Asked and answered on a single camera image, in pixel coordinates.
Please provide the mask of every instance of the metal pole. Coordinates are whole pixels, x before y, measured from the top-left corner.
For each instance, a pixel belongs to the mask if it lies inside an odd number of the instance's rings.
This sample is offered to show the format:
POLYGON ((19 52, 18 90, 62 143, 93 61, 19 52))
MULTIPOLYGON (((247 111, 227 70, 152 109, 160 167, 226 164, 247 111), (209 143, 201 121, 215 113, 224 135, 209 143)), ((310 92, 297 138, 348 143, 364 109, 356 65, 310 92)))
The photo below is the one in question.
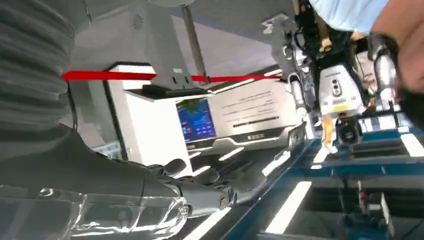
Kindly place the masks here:
POLYGON ((205 62, 203 61, 202 51, 200 49, 198 35, 196 33, 195 24, 193 22, 192 12, 189 6, 182 7, 182 16, 187 29, 188 40, 190 41, 191 52, 193 53, 194 62, 196 64, 197 72, 199 75, 205 77, 206 83, 211 81, 206 72, 205 62))

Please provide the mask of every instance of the black base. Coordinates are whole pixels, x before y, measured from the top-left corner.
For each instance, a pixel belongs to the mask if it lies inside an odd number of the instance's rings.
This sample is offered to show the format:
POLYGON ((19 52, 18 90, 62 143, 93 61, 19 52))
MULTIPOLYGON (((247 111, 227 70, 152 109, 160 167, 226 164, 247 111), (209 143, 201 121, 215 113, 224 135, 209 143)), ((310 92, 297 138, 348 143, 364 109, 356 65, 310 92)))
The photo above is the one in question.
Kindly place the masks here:
POLYGON ((203 88, 190 88, 171 90, 157 85, 144 85, 141 89, 126 90, 130 93, 147 97, 153 100, 180 98, 187 96, 206 95, 208 91, 203 88))

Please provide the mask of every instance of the monitor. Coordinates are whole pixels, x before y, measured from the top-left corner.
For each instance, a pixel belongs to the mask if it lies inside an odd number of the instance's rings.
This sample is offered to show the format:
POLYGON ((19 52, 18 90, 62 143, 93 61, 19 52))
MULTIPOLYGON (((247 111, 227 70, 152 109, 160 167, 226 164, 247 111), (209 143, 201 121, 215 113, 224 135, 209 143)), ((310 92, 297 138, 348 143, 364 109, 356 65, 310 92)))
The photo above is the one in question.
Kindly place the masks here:
POLYGON ((217 136, 206 99, 202 100, 196 109, 179 107, 178 115, 186 142, 210 139, 217 136))

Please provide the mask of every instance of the light blue shirt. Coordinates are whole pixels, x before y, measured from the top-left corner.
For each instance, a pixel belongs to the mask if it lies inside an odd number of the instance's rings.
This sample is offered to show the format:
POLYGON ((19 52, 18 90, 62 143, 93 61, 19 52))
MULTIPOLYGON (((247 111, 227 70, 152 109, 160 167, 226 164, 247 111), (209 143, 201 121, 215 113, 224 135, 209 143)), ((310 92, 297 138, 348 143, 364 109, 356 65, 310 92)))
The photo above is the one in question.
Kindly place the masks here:
POLYGON ((369 33, 389 0, 309 0, 333 29, 369 33))

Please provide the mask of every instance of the red arrow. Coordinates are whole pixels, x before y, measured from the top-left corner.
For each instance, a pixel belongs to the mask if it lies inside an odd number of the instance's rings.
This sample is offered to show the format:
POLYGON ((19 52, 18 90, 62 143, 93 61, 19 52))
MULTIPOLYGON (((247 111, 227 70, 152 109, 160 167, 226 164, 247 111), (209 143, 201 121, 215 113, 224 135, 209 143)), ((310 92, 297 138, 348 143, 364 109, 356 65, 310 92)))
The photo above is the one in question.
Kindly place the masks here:
MULTIPOLYGON (((98 81, 98 80, 152 80, 156 77, 154 73, 114 72, 114 71, 70 71, 62 75, 66 81, 98 81)), ((277 79, 275 76, 243 75, 243 76, 213 76, 211 83, 241 82, 249 79, 277 79)), ((204 76, 192 75, 195 82, 205 82, 204 76)))

